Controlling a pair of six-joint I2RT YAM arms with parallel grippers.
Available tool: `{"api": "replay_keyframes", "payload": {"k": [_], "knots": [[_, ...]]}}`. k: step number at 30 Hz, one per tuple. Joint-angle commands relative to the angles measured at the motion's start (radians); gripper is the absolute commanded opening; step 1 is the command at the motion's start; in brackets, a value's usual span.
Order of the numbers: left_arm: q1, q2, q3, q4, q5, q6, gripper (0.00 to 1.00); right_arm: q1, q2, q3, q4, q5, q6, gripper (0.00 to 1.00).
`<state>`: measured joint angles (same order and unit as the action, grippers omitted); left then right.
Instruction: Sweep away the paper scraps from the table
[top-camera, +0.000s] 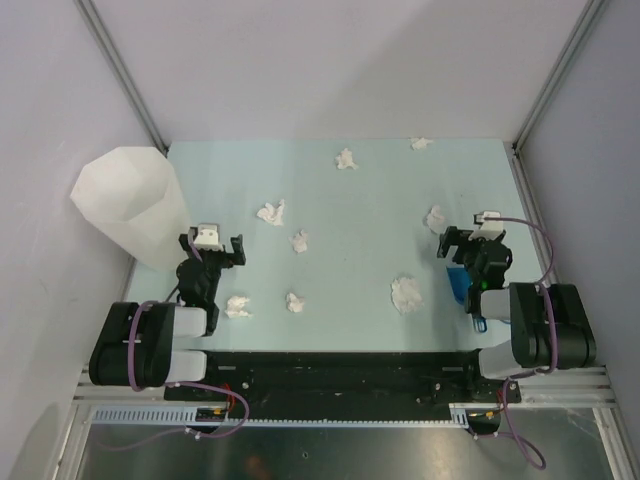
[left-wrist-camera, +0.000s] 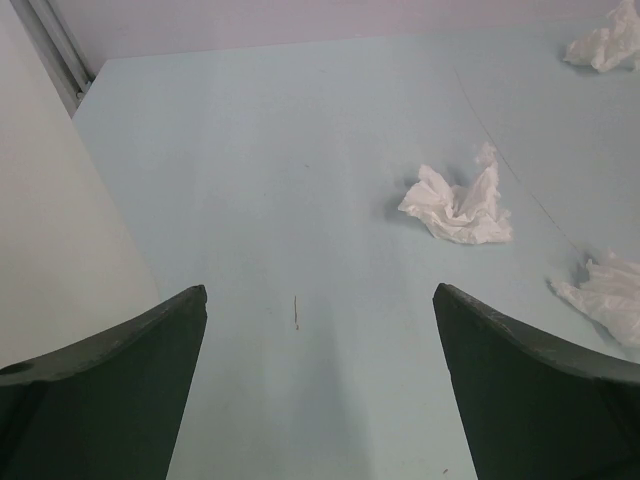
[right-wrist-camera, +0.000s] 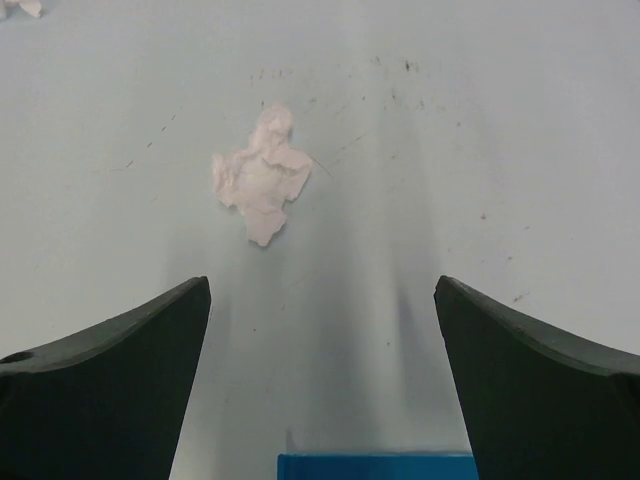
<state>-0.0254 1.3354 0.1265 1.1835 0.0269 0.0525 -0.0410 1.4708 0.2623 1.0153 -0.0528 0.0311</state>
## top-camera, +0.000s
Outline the blue dustpan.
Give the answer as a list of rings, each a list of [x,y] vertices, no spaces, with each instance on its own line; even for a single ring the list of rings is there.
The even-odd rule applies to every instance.
[[[465,306],[465,299],[469,287],[471,286],[471,279],[469,274],[463,267],[448,266],[446,268],[449,284],[452,289],[452,293],[456,302],[462,307]],[[483,317],[472,318],[474,330],[477,333],[484,334],[488,331],[486,320]]]

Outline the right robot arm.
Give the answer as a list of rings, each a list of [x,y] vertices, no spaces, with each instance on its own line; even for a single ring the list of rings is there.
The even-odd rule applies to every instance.
[[[439,235],[437,256],[451,258],[447,275],[474,329],[488,331],[490,321],[509,328],[508,339],[475,353],[477,367],[461,376],[463,393],[484,401],[497,380],[515,381],[559,370],[587,368],[597,356],[580,294],[572,284],[543,280],[506,281],[513,253],[504,243],[504,229],[475,230],[449,226]]]

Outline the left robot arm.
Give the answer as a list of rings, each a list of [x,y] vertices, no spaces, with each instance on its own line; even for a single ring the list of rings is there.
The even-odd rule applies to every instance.
[[[179,235],[186,258],[176,267],[174,292],[164,301],[111,305],[89,360],[92,384],[141,391],[186,382],[202,400],[219,392],[221,376],[207,366],[207,354],[179,350],[175,341],[215,332],[222,272],[246,264],[243,236],[230,242],[230,249],[220,242],[216,224],[201,224]]]

